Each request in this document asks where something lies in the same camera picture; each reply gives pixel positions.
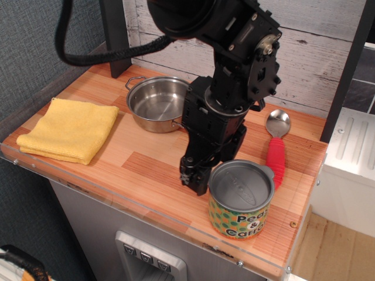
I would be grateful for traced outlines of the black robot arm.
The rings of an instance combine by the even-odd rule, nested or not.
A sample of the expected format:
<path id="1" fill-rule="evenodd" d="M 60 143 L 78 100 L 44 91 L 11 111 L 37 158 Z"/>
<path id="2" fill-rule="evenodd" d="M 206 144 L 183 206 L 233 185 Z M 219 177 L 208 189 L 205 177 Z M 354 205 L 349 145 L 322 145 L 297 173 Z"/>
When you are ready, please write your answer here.
<path id="1" fill-rule="evenodd" d="M 189 143 L 180 179 L 201 196 L 212 168 L 237 154 L 248 111 L 261 111 L 276 93 L 282 33 L 257 1 L 149 1 L 148 9 L 165 35 L 195 38 L 214 50 L 214 74 L 190 83 L 182 113 Z"/>

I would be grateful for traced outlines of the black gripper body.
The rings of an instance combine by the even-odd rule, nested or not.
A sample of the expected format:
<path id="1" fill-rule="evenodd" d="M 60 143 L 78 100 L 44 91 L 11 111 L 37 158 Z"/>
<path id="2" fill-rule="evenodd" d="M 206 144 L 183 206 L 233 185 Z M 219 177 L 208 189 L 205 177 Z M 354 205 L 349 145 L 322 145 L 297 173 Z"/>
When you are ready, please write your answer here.
<path id="1" fill-rule="evenodd" d="M 189 143 L 180 160 L 180 180 L 198 196 L 207 192 L 212 168 L 234 159 L 247 131 L 247 104 L 225 108 L 214 98 L 211 82 L 211 77 L 195 79 L 183 104 L 182 126 Z"/>

